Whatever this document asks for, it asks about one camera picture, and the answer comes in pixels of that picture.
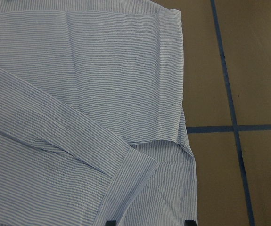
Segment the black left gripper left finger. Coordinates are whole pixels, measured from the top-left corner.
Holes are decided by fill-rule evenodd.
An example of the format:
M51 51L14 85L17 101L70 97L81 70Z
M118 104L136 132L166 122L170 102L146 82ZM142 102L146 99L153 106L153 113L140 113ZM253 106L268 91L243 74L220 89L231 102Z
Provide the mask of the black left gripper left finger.
M108 220L106 226L115 226L115 220Z

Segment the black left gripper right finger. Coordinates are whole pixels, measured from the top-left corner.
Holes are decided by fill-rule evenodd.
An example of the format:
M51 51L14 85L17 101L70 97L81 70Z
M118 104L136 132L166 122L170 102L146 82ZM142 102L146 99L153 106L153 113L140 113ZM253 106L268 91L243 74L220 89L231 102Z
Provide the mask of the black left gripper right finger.
M185 226L195 226L194 220L185 220Z

